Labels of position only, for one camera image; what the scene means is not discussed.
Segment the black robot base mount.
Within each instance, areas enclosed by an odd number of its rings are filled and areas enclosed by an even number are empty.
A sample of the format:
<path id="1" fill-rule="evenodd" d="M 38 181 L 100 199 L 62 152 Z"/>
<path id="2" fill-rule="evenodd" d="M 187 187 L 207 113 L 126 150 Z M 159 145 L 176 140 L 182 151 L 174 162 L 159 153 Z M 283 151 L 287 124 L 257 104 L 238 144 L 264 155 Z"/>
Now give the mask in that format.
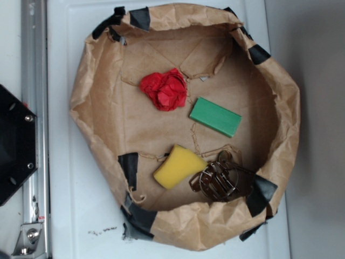
<path id="1" fill-rule="evenodd" d="M 1 86 L 1 206 L 36 169 L 36 115 Z"/>

